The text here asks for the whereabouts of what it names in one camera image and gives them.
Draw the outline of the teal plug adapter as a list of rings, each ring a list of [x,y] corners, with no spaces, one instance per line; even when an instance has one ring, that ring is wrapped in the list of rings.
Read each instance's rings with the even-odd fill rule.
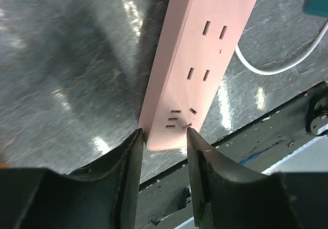
[[[305,0],[303,11],[305,14],[327,18],[327,0]]]

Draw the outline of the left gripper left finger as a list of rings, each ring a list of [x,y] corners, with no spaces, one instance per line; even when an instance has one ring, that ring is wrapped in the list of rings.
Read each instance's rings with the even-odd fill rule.
[[[1,228],[133,228],[144,148],[142,129],[68,175],[1,169]]]

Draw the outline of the pink power strip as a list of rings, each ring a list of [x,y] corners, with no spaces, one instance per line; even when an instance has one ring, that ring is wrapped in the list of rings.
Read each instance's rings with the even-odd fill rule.
[[[199,131],[257,0],[169,0],[139,126],[151,151]]]

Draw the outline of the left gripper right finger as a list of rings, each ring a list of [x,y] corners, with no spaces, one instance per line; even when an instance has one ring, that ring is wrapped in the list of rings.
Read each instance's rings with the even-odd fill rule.
[[[265,175],[187,130],[194,223],[198,228],[327,228],[327,173]]]

